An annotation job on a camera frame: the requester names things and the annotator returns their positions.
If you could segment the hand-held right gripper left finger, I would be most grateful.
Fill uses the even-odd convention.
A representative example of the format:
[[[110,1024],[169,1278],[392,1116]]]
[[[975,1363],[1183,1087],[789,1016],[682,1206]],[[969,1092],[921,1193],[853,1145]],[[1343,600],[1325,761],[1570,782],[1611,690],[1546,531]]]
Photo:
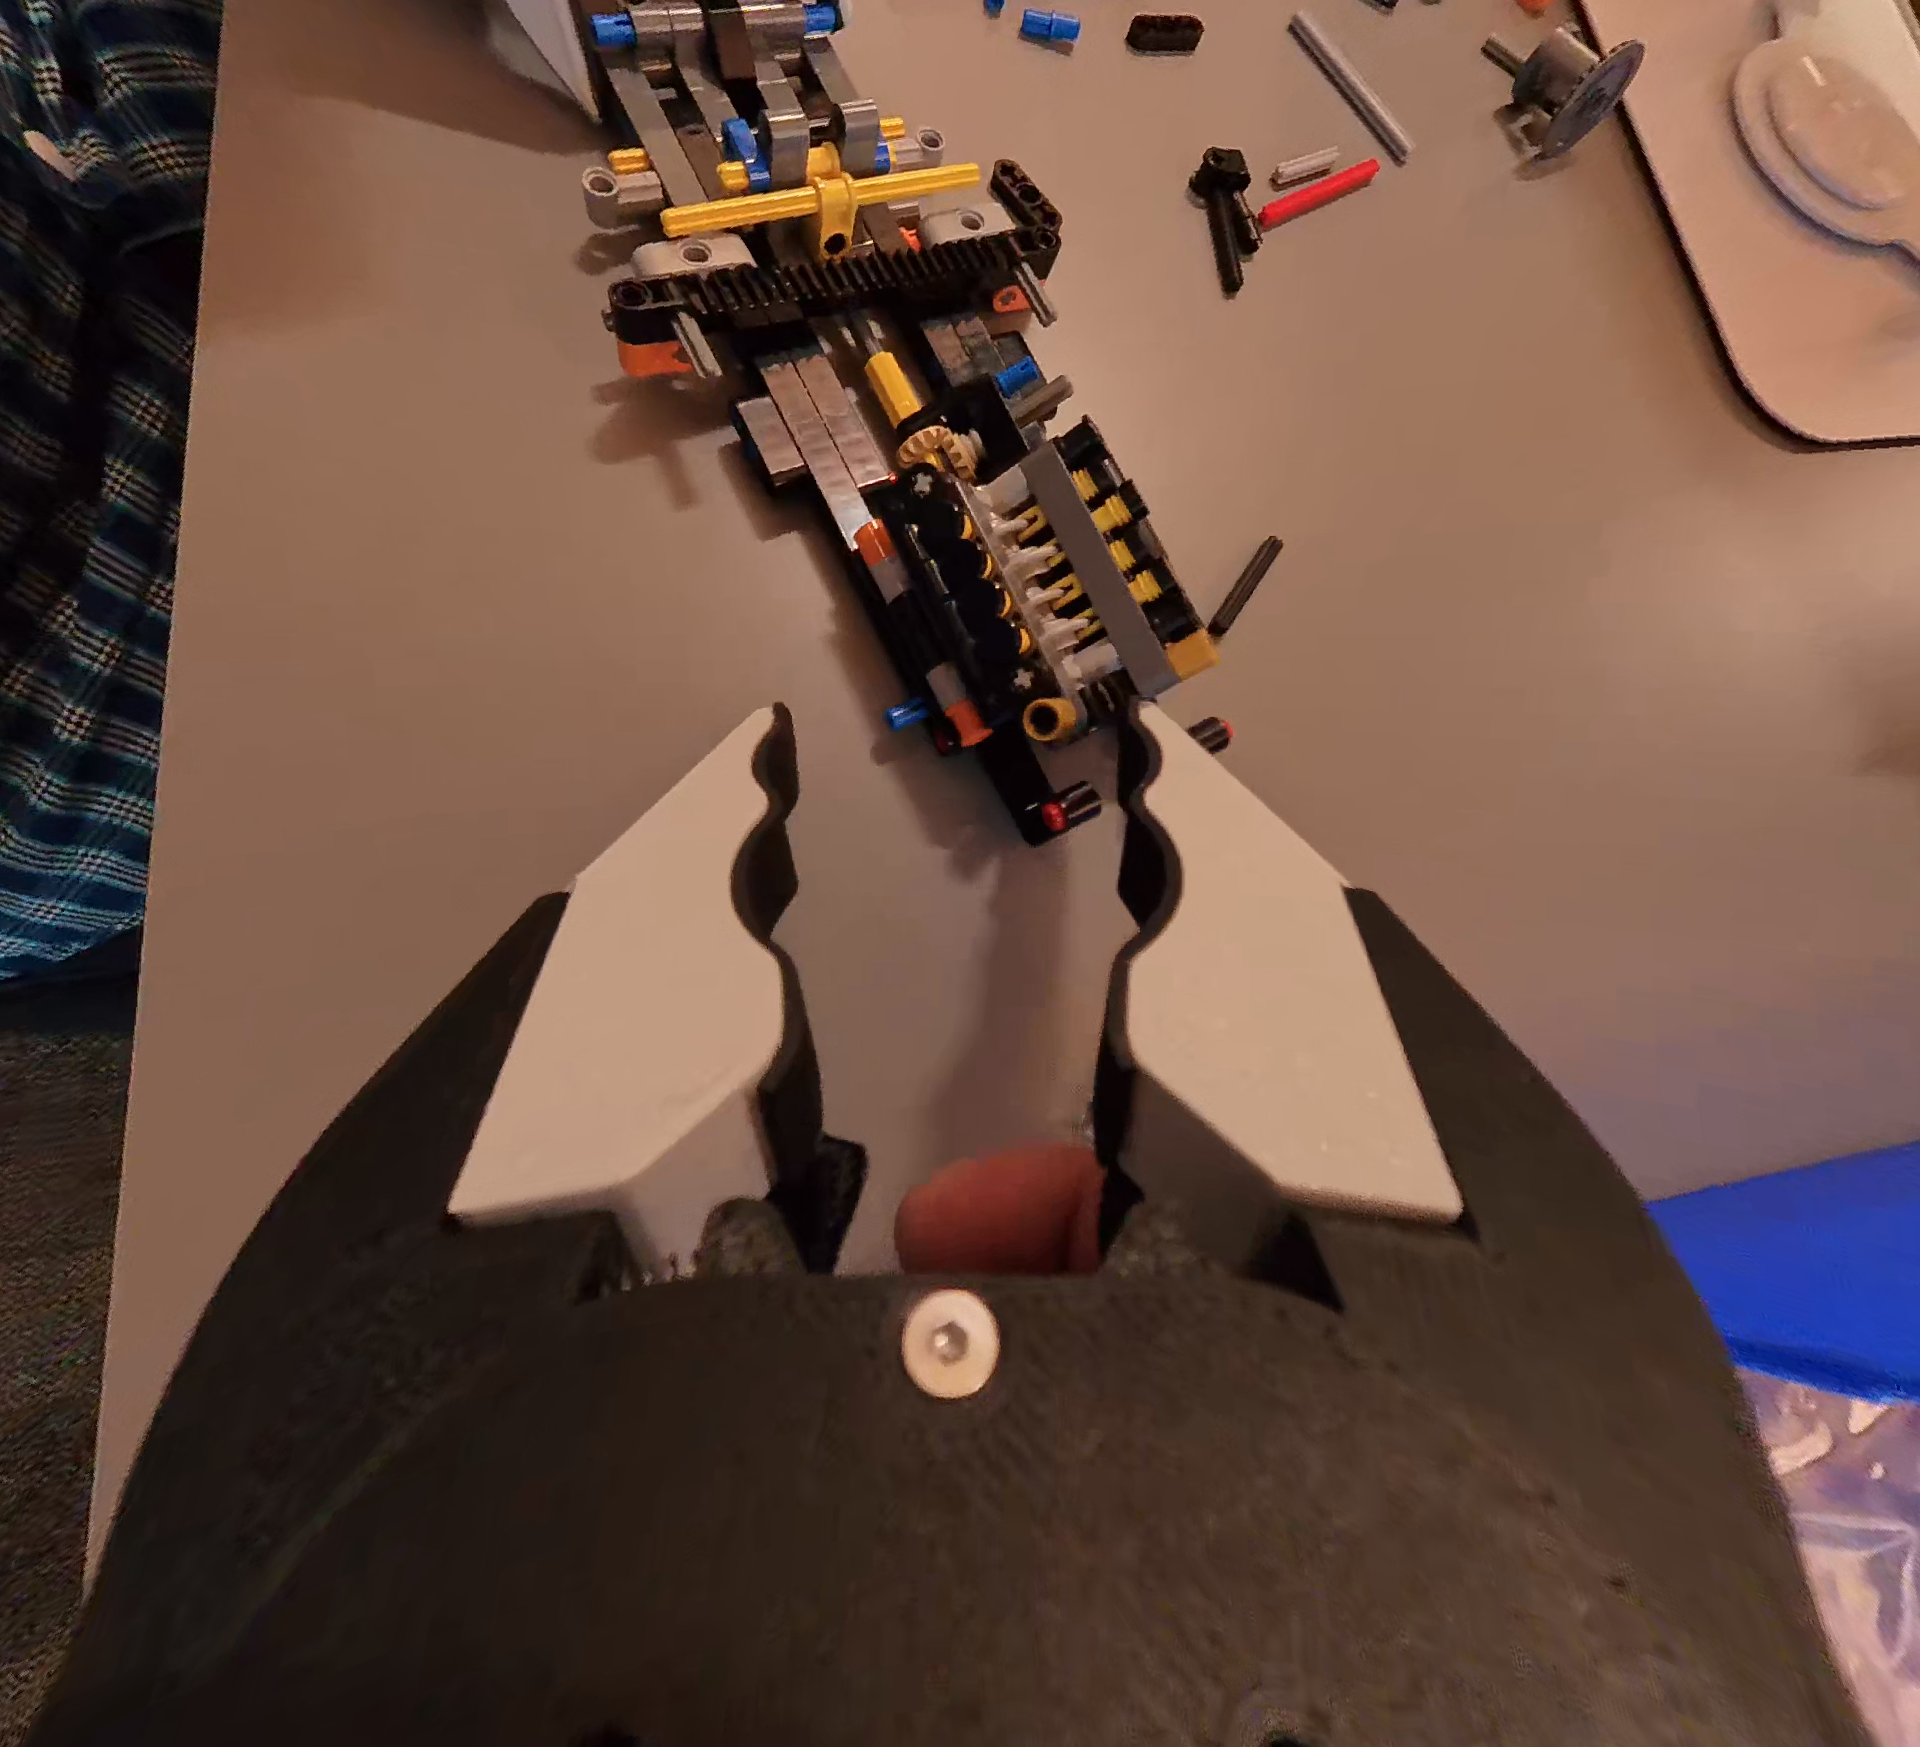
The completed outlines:
[[[760,705],[566,887],[447,1214],[607,1214],[647,1275],[690,1275],[721,1206],[770,1206],[834,1272],[867,1177],[824,1132],[800,973],[793,717]]]

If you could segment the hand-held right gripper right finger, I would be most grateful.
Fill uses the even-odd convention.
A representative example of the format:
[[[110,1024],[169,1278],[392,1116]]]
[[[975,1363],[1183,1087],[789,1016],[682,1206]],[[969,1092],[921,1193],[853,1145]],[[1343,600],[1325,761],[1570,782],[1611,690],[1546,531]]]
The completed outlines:
[[[1308,1211],[1445,1230],[1465,1211],[1352,890],[1153,702],[1119,734],[1116,951],[1095,1060],[1105,1169],[1235,1275]]]

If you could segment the lego car chassis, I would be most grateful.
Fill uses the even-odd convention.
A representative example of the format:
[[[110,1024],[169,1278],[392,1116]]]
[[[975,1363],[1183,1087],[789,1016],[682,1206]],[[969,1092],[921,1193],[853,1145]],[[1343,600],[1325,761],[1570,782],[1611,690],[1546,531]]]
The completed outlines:
[[[633,240],[604,325],[636,383],[729,390],[797,488],[904,691],[1040,847],[1104,809],[1047,758],[1216,664],[1140,488],[1030,332],[1061,213],[1018,161],[855,94],[830,6],[616,0],[587,22],[617,142],[580,178]]]

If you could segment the black lego axle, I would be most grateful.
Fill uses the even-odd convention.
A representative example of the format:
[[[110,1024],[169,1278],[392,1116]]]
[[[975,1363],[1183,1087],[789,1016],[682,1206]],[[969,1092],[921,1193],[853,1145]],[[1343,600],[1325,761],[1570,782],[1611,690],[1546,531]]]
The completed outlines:
[[[1223,641],[1240,616],[1248,609],[1252,596],[1260,593],[1260,583],[1272,572],[1275,561],[1281,559],[1285,541],[1279,535],[1265,535],[1260,548],[1250,552],[1250,559],[1243,563],[1235,578],[1230,582],[1228,593],[1223,600],[1213,607],[1209,617],[1209,632],[1213,641]]]

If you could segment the red lego axle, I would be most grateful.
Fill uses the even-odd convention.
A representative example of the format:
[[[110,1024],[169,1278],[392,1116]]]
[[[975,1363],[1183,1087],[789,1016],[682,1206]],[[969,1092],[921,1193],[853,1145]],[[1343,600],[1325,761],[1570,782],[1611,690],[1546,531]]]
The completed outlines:
[[[1271,236],[1281,223],[1366,189],[1379,171],[1379,158],[1362,158],[1342,171],[1288,188],[1257,213],[1260,236]]]

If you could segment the black lego connector with pins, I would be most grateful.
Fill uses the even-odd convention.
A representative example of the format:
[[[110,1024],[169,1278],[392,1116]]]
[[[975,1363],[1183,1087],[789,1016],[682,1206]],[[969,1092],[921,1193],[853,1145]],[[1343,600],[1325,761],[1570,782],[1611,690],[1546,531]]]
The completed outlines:
[[[1245,287],[1245,261],[1261,246],[1261,227],[1245,189],[1250,171],[1234,148],[1209,148],[1189,175],[1189,195],[1206,209],[1213,249],[1213,270],[1226,298]]]

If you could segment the long grey lego axle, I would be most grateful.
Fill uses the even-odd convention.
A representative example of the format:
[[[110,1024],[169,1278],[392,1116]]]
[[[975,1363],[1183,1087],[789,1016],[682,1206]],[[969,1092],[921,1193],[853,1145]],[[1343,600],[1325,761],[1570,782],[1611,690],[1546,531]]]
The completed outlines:
[[[1316,71],[1346,101],[1356,120],[1369,131],[1379,148],[1386,151],[1386,158],[1403,166],[1411,158],[1411,135],[1374,90],[1374,86],[1363,80],[1356,63],[1333,43],[1333,37],[1312,20],[1309,12],[1294,12],[1288,30],[1294,43],[1309,56]]]

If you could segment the person's right hand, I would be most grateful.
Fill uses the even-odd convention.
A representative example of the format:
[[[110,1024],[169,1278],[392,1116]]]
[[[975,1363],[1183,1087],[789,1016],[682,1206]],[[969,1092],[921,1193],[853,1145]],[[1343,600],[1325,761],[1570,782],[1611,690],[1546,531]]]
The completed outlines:
[[[906,1275],[1088,1275],[1105,1172],[1095,1152],[1040,1143],[955,1159],[916,1182],[895,1207],[895,1255]]]

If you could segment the blue plastic bin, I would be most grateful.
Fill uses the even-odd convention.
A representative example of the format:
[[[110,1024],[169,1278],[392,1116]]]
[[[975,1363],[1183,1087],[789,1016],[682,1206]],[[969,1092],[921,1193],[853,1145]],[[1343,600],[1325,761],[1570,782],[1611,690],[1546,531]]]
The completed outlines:
[[[1916,1143],[1668,1196],[1735,1369],[1916,1404]]]

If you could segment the crumpled clear plastic bags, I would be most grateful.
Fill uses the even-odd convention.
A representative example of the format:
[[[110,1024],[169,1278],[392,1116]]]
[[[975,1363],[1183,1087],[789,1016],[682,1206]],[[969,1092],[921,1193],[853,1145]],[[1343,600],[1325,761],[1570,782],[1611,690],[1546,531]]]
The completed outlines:
[[[1879,1745],[1916,1740],[1916,1404],[1740,1369],[1834,1661]]]

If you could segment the blue plaid pants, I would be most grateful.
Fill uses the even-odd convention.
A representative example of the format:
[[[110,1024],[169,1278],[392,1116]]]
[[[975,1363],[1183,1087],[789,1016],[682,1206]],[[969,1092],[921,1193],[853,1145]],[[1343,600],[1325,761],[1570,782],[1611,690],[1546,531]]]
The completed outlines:
[[[2,0],[2,982],[145,918],[223,0]]]

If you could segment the white lamp base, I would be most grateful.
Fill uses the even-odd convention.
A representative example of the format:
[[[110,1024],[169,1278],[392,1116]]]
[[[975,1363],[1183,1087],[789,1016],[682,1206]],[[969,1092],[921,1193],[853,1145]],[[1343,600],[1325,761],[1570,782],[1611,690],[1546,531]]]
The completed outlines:
[[[1773,0],[1577,0],[1600,44],[1638,40],[1624,122],[1692,271],[1718,345],[1776,426],[1817,444],[1916,436],[1916,178],[1861,209],[1866,240],[1832,223],[1842,205],[1773,135],[1764,154],[1820,205],[1777,189],[1740,134],[1769,127],[1750,56],[1777,40]]]

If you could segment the white stand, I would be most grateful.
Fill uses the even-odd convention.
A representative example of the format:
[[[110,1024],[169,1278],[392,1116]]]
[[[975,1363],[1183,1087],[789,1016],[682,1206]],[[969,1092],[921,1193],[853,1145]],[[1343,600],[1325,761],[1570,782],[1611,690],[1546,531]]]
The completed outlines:
[[[1776,35],[1732,74],[1732,120],[1767,185],[1830,236],[1916,259],[1916,131],[1883,86],[1813,49],[1820,0],[1767,0]]]

